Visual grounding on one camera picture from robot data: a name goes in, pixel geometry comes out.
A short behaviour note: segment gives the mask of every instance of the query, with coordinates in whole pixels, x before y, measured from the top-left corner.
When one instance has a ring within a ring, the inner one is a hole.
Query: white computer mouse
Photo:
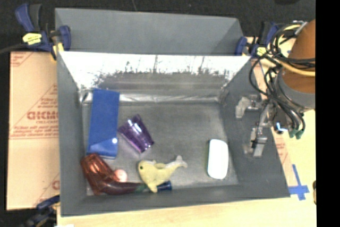
[[[222,180],[227,176],[229,165],[228,144],[220,139],[209,141],[208,175]]]

